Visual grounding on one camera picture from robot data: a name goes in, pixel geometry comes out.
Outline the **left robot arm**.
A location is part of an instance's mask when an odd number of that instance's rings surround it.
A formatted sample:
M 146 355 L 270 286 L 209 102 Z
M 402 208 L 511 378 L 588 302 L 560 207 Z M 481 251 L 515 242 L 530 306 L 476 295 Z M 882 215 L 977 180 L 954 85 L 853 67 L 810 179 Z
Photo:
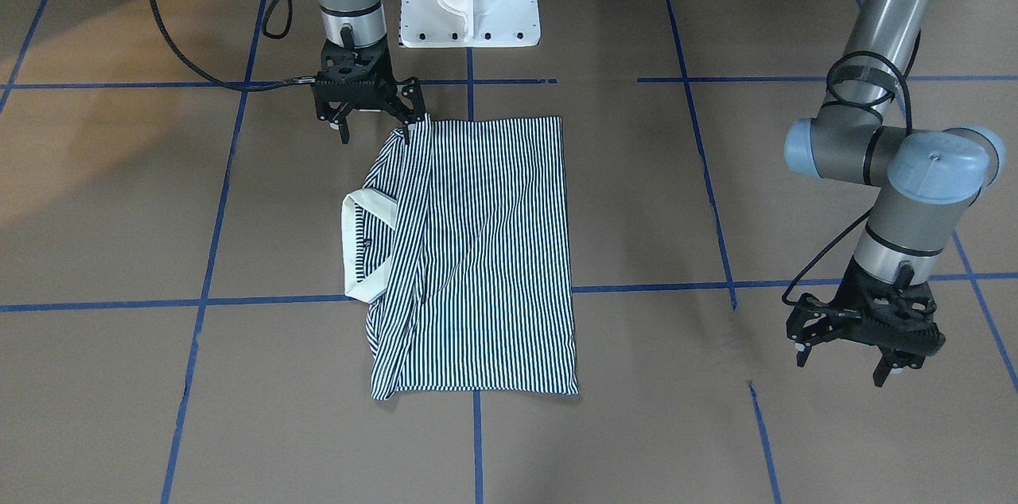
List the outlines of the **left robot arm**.
M 861 239 L 829 301 L 791 302 L 787 337 L 805 366 L 815 346 L 873 346 L 876 386 L 920 369 L 945 344 L 930 276 L 960 218 L 1000 177 L 1006 146 L 978 125 L 914 127 L 905 71 L 932 0 L 864 0 L 841 58 L 830 65 L 817 115 L 789 129 L 784 157 L 803 175 L 875 186 L 856 220 Z

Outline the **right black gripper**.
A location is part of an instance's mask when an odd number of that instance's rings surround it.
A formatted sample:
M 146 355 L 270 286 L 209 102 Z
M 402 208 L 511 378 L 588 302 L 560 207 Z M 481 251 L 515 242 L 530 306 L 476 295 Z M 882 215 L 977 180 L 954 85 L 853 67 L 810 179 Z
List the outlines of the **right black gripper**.
M 396 117 L 405 145 L 411 142 L 411 125 L 428 116 L 421 80 L 411 76 L 396 81 L 386 39 L 352 50 L 326 41 L 312 92 L 317 119 L 330 122 L 343 145 L 350 141 L 347 117 L 353 110 L 382 110 Z

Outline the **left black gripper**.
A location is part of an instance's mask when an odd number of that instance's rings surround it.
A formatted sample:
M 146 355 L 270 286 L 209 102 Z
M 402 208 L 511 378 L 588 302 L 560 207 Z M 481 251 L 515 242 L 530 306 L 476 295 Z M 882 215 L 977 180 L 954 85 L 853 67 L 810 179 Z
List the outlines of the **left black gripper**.
M 856 260 L 847 266 L 835 297 L 821 301 L 800 295 L 786 323 L 795 343 L 796 366 L 804 367 L 812 347 L 836 339 L 876 346 L 883 354 L 872 383 L 884 387 L 907 362 L 935 355 L 946 342 L 934 321 L 930 284 L 916 283 L 911 262 L 901 262 L 891 282 L 865 271 Z

